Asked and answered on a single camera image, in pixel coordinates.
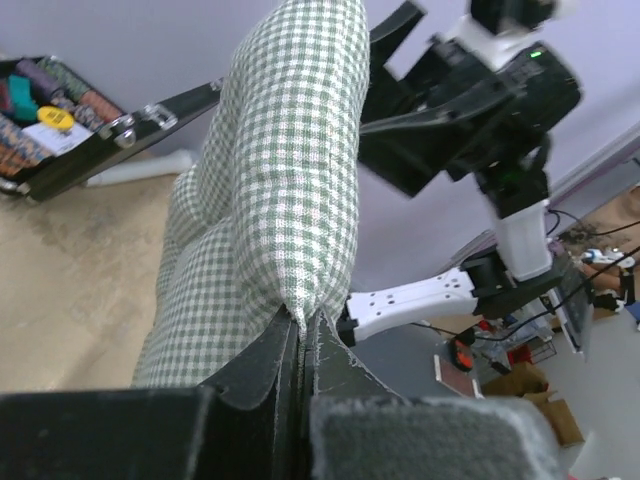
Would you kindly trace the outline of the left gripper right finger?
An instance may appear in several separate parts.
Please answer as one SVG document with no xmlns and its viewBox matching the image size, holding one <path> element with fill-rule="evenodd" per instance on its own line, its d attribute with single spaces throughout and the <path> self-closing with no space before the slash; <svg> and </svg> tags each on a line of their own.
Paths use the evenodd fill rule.
<svg viewBox="0 0 640 480">
<path fill-rule="evenodd" d="M 548 422 L 527 400 L 458 395 L 407 399 L 310 320 L 314 479 L 562 479 Z"/>
</svg>

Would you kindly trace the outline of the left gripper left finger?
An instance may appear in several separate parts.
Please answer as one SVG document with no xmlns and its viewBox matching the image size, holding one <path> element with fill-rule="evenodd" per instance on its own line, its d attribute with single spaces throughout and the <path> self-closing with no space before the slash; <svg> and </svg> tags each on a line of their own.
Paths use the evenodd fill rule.
<svg viewBox="0 0 640 480">
<path fill-rule="evenodd" d="M 195 387 L 5 394 L 5 479 L 292 479 L 298 329 L 285 310 Z"/>
</svg>

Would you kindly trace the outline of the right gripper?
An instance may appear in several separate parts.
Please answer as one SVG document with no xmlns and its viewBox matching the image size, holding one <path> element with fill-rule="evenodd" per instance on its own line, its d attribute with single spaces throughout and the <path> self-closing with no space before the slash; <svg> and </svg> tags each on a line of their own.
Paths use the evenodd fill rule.
<svg viewBox="0 0 640 480">
<path fill-rule="evenodd" d="M 388 62 L 426 15 L 403 1 L 370 31 L 359 161 L 410 197 L 446 172 L 452 181 L 474 175 L 486 196 L 514 198 L 525 190 L 522 168 L 496 132 L 522 96 L 516 70 L 529 50 L 494 72 L 453 40 L 433 38 L 399 79 Z"/>
</svg>

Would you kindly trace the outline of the green checked cushion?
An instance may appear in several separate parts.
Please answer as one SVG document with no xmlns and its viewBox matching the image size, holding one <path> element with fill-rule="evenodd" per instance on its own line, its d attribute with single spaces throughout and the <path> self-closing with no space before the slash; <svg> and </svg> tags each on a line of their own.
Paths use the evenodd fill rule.
<svg viewBox="0 0 640 480">
<path fill-rule="evenodd" d="M 284 1 L 236 49 L 201 158 L 174 183 L 136 388 L 196 385 L 286 309 L 340 315 L 354 268 L 360 1 Z"/>
</svg>

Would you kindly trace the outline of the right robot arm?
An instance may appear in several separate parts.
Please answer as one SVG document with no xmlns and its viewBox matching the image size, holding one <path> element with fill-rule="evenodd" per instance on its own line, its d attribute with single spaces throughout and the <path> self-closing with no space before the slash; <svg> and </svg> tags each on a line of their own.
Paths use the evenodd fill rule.
<svg viewBox="0 0 640 480">
<path fill-rule="evenodd" d="M 350 295 L 336 325 L 346 345 L 434 317 L 499 319 L 529 307 L 542 318 L 560 308 L 569 264 L 551 251 L 545 229 L 545 166 L 550 131 L 581 90 L 532 35 L 574 8 L 572 1 L 472 1 L 402 78 L 386 64 L 424 10 L 406 1 L 371 31 L 360 162 L 411 197 L 439 174 L 472 176 L 496 243 L 434 277 Z"/>
</svg>

